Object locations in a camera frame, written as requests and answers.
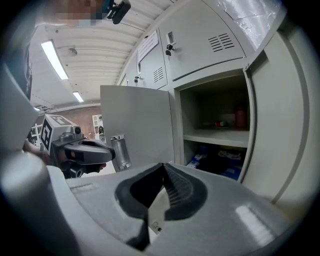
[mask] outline brick wall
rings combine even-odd
[[[92,116],[101,114],[100,106],[76,108],[66,111],[54,112],[52,114],[65,117],[76,125],[81,126],[81,130],[84,133],[84,136],[90,139],[95,138]],[[38,125],[42,124],[44,122],[44,117],[44,115],[39,116],[36,119],[35,123]]]

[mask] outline locker shelf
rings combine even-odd
[[[196,129],[191,133],[184,134],[186,141],[217,144],[247,148],[249,131],[244,129]]]

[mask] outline white ceiling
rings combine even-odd
[[[72,92],[85,103],[100,99],[100,85],[115,85],[124,63],[143,33],[174,0],[130,0],[131,9],[120,24],[102,20],[96,26],[42,25],[30,44],[31,102],[50,109],[75,105]],[[49,63],[41,43],[53,39],[69,77],[61,80]],[[77,56],[68,49],[75,48]]]

